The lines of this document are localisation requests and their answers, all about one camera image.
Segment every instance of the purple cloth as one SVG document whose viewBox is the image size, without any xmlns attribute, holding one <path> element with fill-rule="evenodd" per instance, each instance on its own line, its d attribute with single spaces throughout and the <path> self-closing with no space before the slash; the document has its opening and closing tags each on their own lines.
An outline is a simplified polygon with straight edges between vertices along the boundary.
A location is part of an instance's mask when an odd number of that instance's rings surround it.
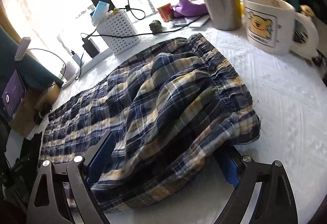
<svg viewBox="0 0 327 224">
<path fill-rule="evenodd" d="M 174 17 L 195 17 L 208 13 L 205 3 L 196 4 L 189 0 L 179 0 L 174 9 Z"/>
</svg>

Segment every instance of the white power strip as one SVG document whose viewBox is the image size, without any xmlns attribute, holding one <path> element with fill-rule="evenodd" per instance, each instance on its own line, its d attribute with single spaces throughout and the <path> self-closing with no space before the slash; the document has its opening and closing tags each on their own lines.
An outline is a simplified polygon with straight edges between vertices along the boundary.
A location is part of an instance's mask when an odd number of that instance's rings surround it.
<svg viewBox="0 0 327 224">
<path fill-rule="evenodd" d="M 89 61 L 88 63 L 84 63 L 82 65 L 82 72 L 81 72 L 81 76 L 83 76 L 84 74 L 86 74 L 87 72 L 89 72 L 94 66 L 96 66 L 99 62 L 101 62 L 102 60 L 104 60 L 105 58 L 107 58 L 109 55 L 112 54 L 112 50 L 110 48 L 107 48 L 106 50 L 104 50 L 103 52 L 99 53 L 98 55 L 96 55 L 91 61 Z M 78 69 L 78 71 L 76 72 L 76 75 L 79 76 L 80 75 L 80 70 Z"/>
</svg>

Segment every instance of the plaid fabric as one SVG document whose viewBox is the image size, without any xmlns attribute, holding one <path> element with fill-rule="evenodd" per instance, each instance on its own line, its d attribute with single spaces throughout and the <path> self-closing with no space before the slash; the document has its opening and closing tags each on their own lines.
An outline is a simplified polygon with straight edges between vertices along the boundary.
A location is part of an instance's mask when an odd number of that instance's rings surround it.
<svg viewBox="0 0 327 224">
<path fill-rule="evenodd" d="M 117 212 L 180 190 L 224 142 L 257 139 L 260 121 L 234 68 L 197 34 L 138 53 L 51 113 L 39 164 L 83 155 L 108 130 L 117 136 L 112 163 L 91 189 Z"/>
</svg>

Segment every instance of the white cup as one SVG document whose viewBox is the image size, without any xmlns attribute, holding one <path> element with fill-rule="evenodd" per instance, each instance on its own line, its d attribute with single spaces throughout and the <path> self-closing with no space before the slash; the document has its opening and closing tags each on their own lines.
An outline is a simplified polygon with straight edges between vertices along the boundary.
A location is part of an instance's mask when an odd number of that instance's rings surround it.
<svg viewBox="0 0 327 224">
<path fill-rule="evenodd" d="M 303 14 L 283 0 L 243 0 L 246 15 L 246 32 L 249 42 L 265 52 L 285 55 L 291 49 L 311 59 L 317 55 L 318 31 Z M 295 20 L 307 30 L 305 43 L 293 41 Z"/>
</svg>

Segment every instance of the white table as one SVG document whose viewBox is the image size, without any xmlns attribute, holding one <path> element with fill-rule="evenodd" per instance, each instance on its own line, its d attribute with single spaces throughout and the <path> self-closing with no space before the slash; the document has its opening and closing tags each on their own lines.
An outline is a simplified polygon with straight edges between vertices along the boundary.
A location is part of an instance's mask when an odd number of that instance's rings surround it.
<svg viewBox="0 0 327 224">
<path fill-rule="evenodd" d="M 147 32 L 146 19 L 136 24 L 138 32 Z M 185 28 L 179 32 L 143 36 L 141 42 L 117 57 L 110 56 L 93 70 L 60 92 L 53 105 L 56 109 L 82 90 L 93 87 L 115 67 L 147 47 L 174 37 L 202 33 L 234 66 L 252 97 L 261 119 L 260 138 L 238 146 L 242 155 L 271 164 L 280 160 L 288 174 L 299 217 L 307 223 L 327 193 L 327 90 L 314 68 L 291 54 L 280 57 L 267 54 L 248 43 L 245 28 L 219 31 L 209 21 L 200 29 Z M 48 124 L 47 118 L 39 131 Z M 252 198 L 257 198 L 257 184 Z M 225 206 L 233 187 L 211 159 L 194 182 L 167 199 L 143 208 L 108 214 L 112 224 L 210 224 Z M 248 223 L 256 200 L 242 223 Z"/>
</svg>

